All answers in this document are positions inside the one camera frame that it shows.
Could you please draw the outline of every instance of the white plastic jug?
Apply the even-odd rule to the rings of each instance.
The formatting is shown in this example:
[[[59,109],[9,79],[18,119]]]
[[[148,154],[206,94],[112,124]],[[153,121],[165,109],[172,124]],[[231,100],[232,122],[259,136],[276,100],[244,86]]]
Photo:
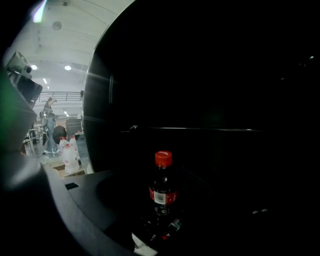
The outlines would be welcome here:
[[[59,143],[59,148],[60,148],[60,155],[61,155],[61,161],[64,161],[64,148],[66,146],[66,144],[68,143],[67,141],[67,137],[60,137],[60,143]]]
[[[79,170],[79,163],[77,160],[77,153],[73,146],[67,143],[63,149],[63,163],[66,174],[74,174]]]
[[[74,146],[74,150],[75,150],[75,152],[76,152],[76,159],[79,160],[79,159],[80,159],[80,156],[79,156],[79,152],[78,152],[76,136],[74,136],[74,135],[70,136],[70,142],[69,142],[69,144],[70,144],[71,146]]]

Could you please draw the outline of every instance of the ceiling light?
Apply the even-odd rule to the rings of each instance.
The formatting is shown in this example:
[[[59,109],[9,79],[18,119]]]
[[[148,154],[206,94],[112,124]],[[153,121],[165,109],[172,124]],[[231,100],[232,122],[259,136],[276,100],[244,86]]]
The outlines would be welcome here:
[[[44,14],[44,9],[45,9],[46,2],[47,2],[47,0],[44,0],[42,2],[42,4],[40,5],[39,9],[33,15],[33,22],[34,23],[40,23],[41,22],[42,15]]]

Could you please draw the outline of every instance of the barcode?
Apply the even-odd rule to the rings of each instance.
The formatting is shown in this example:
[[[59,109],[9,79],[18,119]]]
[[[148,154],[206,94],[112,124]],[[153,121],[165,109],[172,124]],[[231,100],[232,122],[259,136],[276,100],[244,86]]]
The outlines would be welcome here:
[[[166,204],[166,194],[154,192],[154,201],[157,204],[165,205]]]

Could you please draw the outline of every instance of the red bottle cap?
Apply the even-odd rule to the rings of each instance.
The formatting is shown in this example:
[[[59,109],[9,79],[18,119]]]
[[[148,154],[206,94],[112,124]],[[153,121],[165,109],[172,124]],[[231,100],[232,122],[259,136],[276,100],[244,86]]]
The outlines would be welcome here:
[[[155,153],[155,165],[168,167],[172,165],[172,154],[170,151],[162,150]]]

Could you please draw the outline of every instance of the bottle label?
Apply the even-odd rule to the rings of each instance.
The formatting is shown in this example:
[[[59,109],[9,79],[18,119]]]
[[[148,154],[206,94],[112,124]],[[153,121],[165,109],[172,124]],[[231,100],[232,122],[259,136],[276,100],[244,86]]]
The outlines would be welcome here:
[[[178,191],[173,193],[158,193],[149,187],[150,197],[159,205],[170,205],[178,198]]]

